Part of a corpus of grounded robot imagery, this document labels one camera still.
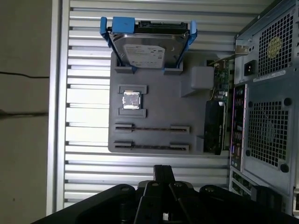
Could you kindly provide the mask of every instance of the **black cable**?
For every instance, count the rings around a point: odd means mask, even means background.
[[[5,112],[0,110],[0,120],[8,118],[31,118],[31,117],[45,117],[48,112]]]
[[[29,76],[29,75],[25,75],[25,74],[21,74],[21,73],[5,72],[5,71],[0,71],[0,74],[11,75],[11,76],[23,76],[23,77],[26,77],[26,78],[35,78],[35,79],[49,78],[49,76]]]

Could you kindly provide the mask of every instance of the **screw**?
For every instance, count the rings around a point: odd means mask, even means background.
[[[175,182],[174,186],[176,186],[176,187],[182,187],[183,184],[181,182]]]
[[[284,105],[285,105],[285,106],[290,106],[290,105],[292,105],[292,99],[291,99],[291,98],[285,98],[285,99],[284,99]]]
[[[122,188],[121,190],[122,190],[122,191],[128,191],[128,190],[129,190],[129,188],[127,188],[127,187],[124,187],[124,188]]]
[[[207,188],[206,188],[206,191],[207,191],[207,192],[213,192],[213,191],[215,191],[215,190],[214,190],[214,188],[207,187]]]
[[[250,156],[250,155],[251,155],[251,151],[250,151],[250,150],[246,150],[245,154],[246,154],[247,156]]]
[[[280,170],[283,173],[288,173],[290,169],[289,169],[289,166],[287,164],[281,164],[280,165]]]

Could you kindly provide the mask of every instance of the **metal louver panel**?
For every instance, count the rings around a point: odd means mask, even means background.
[[[152,166],[155,164],[172,165],[176,178],[191,182],[196,189],[205,184],[228,185],[228,153],[221,156],[175,156],[115,154],[108,151],[111,49],[99,34],[102,16],[110,21],[113,16],[159,22],[196,20],[199,37],[191,50],[227,55],[234,49],[234,35],[270,2],[53,0],[53,10],[58,10],[61,4],[62,21],[59,71],[56,74],[59,86],[52,89],[52,94],[58,94],[59,101],[57,133],[54,137],[57,147],[51,147],[57,155],[57,160],[53,161],[57,165],[57,179],[53,181],[55,189],[48,192],[47,213],[118,183],[137,187],[138,182],[152,179]]]

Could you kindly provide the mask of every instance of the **circuit board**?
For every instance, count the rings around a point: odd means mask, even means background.
[[[219,100],[228,103],[229,92],[229,63],[222,62],[214,65],[214,88],[211,100]]]
[[[229,61],[222,61],[215,63],[214,65],[214,87],[211,90],[211,97],[209,104],[212,102],[219,104],[218,110],[223,110],[218,112],[218,114],[223,114],[221,119],[218,119],[214,123],[205,122],[205,152],[211,152],[215,154],[220,154],[222,150],[229,150],[230,144],[230,120],[231,120],[231,110],[232,107],[232,94],[231,90],[233,88],[234,71],[233,64]]]

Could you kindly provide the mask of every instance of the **metal frame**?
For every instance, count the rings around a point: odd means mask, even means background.
[[[69,0],[53,0],[48,139],[47,215],[63,209]]]
[[[58,86],[58,49],[60,35],[60,0],[52,0],[51,61],[50,61],[50,97],[49,97],[49,132],[48,132],[48,172],[46,214],[54,212],[55,199],[55,157],[56,157],[56,120],[57,120],[57,86]]]

